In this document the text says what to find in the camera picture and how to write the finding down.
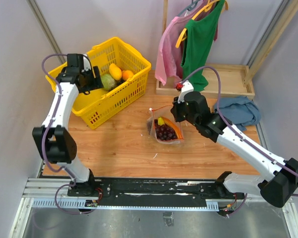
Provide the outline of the clear zip top bag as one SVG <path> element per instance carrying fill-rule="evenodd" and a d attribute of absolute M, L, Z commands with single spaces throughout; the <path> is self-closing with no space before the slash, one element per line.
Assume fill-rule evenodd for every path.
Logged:
<path fill-rule="evenodd" d="M 171 113 L 172 105 L 158 109 L 149 108 L 147 130 L 151 137 L 162 144 L 179 144 L 184 141 L 181 124 L 176 122 Z"/>

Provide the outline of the yellow toy banana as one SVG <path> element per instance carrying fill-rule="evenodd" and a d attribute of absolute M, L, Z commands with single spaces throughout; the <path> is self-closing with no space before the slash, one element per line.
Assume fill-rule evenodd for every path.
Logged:
<path fill-rule="evenodd" d="M 157 119 L 157 124 L 158 124 L 159 126 L 164 125 L 164 124 L 165 124 L 164 119 L 163 119 L 162 117 L 159 117 L 159 118 Z"/>

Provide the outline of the dark purple toy grapes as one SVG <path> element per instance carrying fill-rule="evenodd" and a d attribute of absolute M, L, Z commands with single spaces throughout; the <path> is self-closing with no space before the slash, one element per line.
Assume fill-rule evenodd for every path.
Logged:
<path fill-rule="evenodd" d="M 156 137 L 160 141 L 171 141 L 177 139 L 177 135 L 175 131 L 168 125 L 164 124 L 159 126 L 157 124 L 157 119 L 154 120 L 154 128 Z"/>

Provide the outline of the toy pork meat slab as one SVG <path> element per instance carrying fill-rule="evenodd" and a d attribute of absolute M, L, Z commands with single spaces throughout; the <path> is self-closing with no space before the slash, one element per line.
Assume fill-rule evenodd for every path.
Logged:
<path fill-rule="evenodd" d="M 168 118 L 165 118 L 165 117 L 162 117 L 162 118 L 164 120 L 164 123 L 166 125 L 170 126 L 175 131 L 175 134 L 177 135 L 178 139 L 184 139 L 183 134 L 182 134 L 182 130 L 181 130 L 181 126 L 177 126 L 175 123 L 173 123 Z"/>

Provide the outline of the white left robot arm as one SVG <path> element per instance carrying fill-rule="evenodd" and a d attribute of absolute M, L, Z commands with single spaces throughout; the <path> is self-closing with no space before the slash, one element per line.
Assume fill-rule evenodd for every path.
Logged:
<path fill-rule="evenodd" d="M 57 76 L 44 73 L 56 85 L 51 108 L 32 136 L 45 165 L 54 173 L 65 171 L 71 178 L 69 196 L 93 196 L 94 175 L 77 155 L 77 145 L 68 131 L 72 107 L 80 94 L 89 95 L 103 87 L 99 71 L 86 54 L 67 54 L 67 64 Z"/>

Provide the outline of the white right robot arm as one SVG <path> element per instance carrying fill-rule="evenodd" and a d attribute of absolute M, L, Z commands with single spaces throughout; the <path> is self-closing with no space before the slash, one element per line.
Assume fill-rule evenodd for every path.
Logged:
<path fill-rule="evenodd" d="M 232 193 L 253 194 L 282 208 L 298 188 L 298 161 L 269 152 L 220 114 L 212 113 L 206 98 L 194 91 L 190 82 L 178 83 L 176 89 L 180 95 L 174 98 L 171 109 L 175 121 L 192 124 L 203 137 L 230 149 L 260 174 L 224 172 L 217 179 L 216 195 L 227 198 Z"/>

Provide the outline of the green tank top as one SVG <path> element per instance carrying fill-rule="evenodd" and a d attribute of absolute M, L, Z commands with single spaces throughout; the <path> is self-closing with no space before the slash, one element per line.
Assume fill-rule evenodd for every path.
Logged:
<path fill-rule="evenodd" d="M 214 8 L 218 8 L 222 12 L 224 5 L 224 0 L 217 0 L 213 2 L 211 10 L 206 11 L 204 8 L 199 10 L 198 13 L 196 13 L 185 25 L 187 38 L 184 41 L 181 62 L 183 79 L 191 76 L 189 78 L 189 82 L 193 85 L 194 90 L 198 92 L 203 91 L 209 83 L 202 75 L 201 70 L 198 72 L 194 71 L 206 65 L 206 61 L 213 44 L 213 42 L 208 42 L 202 36 L 202 22 Z"/>

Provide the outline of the green toy cabbage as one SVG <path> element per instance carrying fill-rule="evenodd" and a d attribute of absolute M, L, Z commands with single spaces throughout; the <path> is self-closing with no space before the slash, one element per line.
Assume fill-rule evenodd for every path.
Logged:
<path fill-rule="evenodd" d="M 103 88 L 107 91 L 111 91 L 116 87 L 116 80 L 110 74 L 101 76 L 101 82 Z"/>

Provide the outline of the yellow toy mango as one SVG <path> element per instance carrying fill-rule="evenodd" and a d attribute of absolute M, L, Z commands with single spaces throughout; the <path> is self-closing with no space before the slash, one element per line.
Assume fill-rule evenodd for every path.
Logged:
<path fill-rule="evenodd" d="M 109 73 L 116 81 L 122 78 L 122 70 L 114 63 L 109 65 Z"/>

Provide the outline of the yellow plastic shopping basket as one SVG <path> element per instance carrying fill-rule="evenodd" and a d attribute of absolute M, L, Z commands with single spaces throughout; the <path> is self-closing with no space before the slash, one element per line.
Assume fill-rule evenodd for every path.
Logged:
<path fill-rule="evenodd" d="M 94 46 L 86 55 L 92 66 L 99 68 L 100 76 L 110 74 L 111 63 L 122 71 L 131 70 L 134 73 L 127 81 L 122 78 L 116 81 L 116 87 L 111 91 L 96 89 L 89 95 L 80 94 L 76 98 L 71 113 L 81 117 L 91 129 L 95 129 L 145 93 L 151 64 L 135 48 L 118 37 Z M 57 76 L 66 64 L 67 61 L 48 73 Z M 55 92 L 55 83 L 47 76 L 46 79 Z"/>

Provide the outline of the orange toy fruit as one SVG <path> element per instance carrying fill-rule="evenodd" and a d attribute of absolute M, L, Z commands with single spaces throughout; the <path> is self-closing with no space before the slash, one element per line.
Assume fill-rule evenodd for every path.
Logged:
<path fill-rule="evenodd" d="M 127 81 L 128 79 L 132 78 L 134 73 L 131 70 L 123 70 L 122 71 L 122 79 Z"/>

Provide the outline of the blue crumpled cloth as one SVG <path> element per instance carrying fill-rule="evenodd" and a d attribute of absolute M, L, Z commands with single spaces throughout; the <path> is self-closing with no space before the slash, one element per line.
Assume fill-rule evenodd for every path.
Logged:
<path fill-rule="evenodd" d="M 219 105 L 215 103 L 215 113 L 217 109 L 241 131 L 246 131 L 247 126 L 257 125 L 261 119 L 258 107 L 245 96 L 223 97 Z"/>

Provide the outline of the wooden clothes rack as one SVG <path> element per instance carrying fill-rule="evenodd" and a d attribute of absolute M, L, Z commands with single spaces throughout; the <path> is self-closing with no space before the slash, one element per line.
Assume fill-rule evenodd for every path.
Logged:
<path fill-rule="evenodd" d="M 247 65 L 234 64 L 211 64 L 221 77 L 221 94 L 224 97 L 247 96 L 253 99 L 255 91 L 252 79 L 263 65 L 273 47 L 296 15 L 298 11 L 298 0 L 283 0 L 273 16 L 267 30 L 264 32 L 258 46 L 255 48 Z M 202 91 L 206 97 L 215 98 L 218 93 L 218 80 L 210 69 L 205 69 L 203 75 L 209 84 Z M 178 91 L 174 88 L 173 79 L 165 86 L 156 82 L 156 94 L 177 96 Z"/>

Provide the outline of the pink shirt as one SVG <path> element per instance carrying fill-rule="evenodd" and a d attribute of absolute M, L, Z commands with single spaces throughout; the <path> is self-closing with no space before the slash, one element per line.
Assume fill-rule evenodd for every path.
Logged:
<path fill-rule="evenodd" d="M 161 37 L 155 66 L 155 78 L 163 86 L 166 85 L 168 78 L 174 77 L 176 81 L 180 81 L 183 76 L 181 67 L 183 53 L 181 48 L 176 48 L 175 45 L 188 20 L 188 16 L 174 17 Z"/>

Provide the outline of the grey clothes hanger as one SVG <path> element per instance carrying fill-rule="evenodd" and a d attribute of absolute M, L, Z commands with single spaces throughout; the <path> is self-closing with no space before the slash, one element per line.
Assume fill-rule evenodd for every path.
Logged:
<path fill-rule="evenodd" d="M 191 3 L 188 6 L 186 6 L 183 10 L 181 10 L 177 16 L 181 17 L 184 15 L 185 12 L 193 11 L 197 7 L 199 1 L 200 0 L 191 0 Z"/>

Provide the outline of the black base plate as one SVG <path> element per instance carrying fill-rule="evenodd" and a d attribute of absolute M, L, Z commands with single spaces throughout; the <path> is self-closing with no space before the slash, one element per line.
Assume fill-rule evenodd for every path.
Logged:
<path fill-rule="evenodd" d="M 208 199 L 242 200 L 243 193 L 231 193 L 213 179 L 97 178 L 94 189 L 76 185 L 68 196 L 96 197 L 101 206 L 136 209 L 203 208 Z"/>

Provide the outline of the aluminium frame rail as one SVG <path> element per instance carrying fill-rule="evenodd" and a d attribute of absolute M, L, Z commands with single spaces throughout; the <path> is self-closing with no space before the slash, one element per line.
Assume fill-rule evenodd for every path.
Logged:
<path fill-rule="evenodd" d="M 286 181 L 265 181 L 260 176 L 224 173 L 216 180 L 97 178 L 93 185 L 65 178 L 31 178 L 23 198 L 35 208 L 58 208 L 88 214 L 97 209 L 224 211 L 231 213 L 238 201 L 259 197 L 281 208 L 291 197 Z"/>

